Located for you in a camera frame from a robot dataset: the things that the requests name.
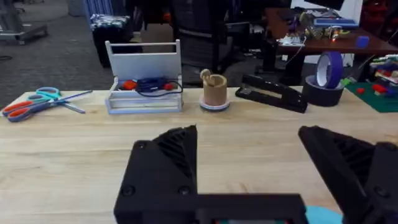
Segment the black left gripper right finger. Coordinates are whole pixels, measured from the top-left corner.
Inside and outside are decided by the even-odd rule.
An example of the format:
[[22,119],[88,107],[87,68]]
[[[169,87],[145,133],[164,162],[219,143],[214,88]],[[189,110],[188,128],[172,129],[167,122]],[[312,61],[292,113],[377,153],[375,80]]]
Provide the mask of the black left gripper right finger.
[[298,136],[343,213],[343,223],[397,224],[397,145],[319,126]]

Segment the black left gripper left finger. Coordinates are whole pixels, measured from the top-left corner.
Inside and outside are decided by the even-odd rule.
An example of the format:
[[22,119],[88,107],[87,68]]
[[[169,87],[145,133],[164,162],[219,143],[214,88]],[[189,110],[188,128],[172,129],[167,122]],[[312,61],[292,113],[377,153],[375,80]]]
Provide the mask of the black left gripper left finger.
[[197,195],[197,127],[172,128],[151,141],[139,140],[132,147],[114,206],[117,223],[191,223],[193,215],[144,211],[144,204],[157,205],[170,196]]

